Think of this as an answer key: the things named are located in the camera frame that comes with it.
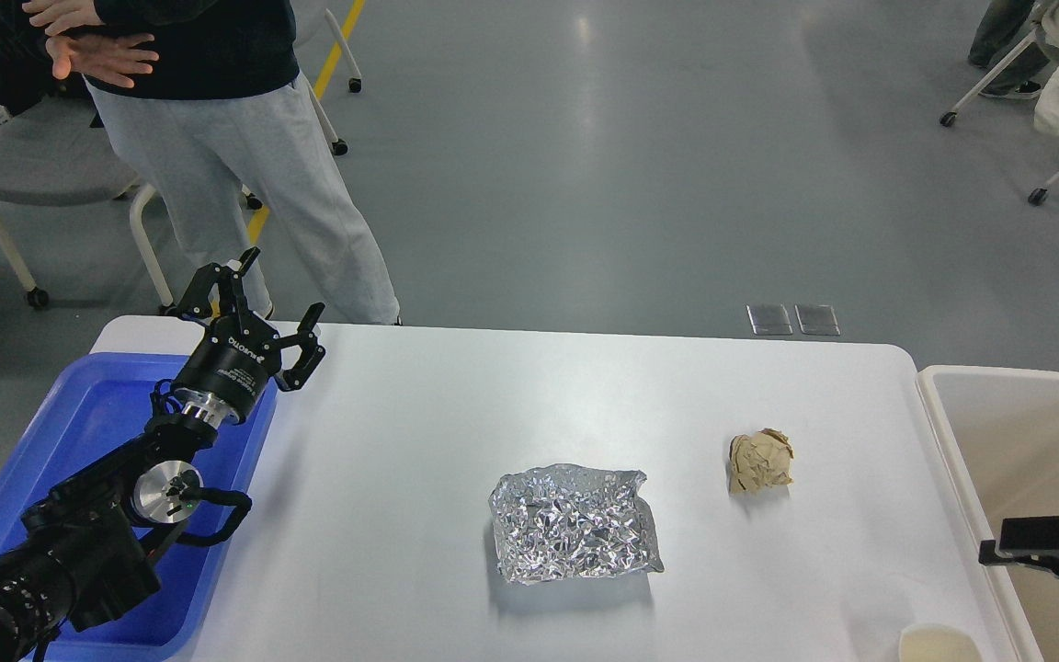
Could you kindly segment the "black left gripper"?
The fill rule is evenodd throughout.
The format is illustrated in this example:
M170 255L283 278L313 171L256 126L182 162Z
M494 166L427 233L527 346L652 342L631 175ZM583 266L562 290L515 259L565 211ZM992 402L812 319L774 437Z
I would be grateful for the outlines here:
M247 272L261 255L249 247L238 260L210 263L189 282L168 309L169 317L211 320L202 342L170 384L182 415L209 425L245 423L273 382L283 393L302 389L326 356L318 340L318 322L326 305L313 302L294 334L283 336L252 314L245 293ZM295 363L283 368L282 352L300 348Z

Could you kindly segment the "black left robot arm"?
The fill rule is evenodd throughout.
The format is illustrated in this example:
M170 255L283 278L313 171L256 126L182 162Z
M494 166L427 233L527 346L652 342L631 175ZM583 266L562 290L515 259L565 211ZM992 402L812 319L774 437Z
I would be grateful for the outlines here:
M326 355L316 302L293 335L253 314L244 279L259 257L199 268L179 317L205 337L173 380L152 387L150 421L21 515L26 538L0 554L0 661L43 659L62 625L97 627L133 611L161 587L155 568L172 545L207 548L232 537L248 494L203 483L193 458L240 425L269 382L301 389Z

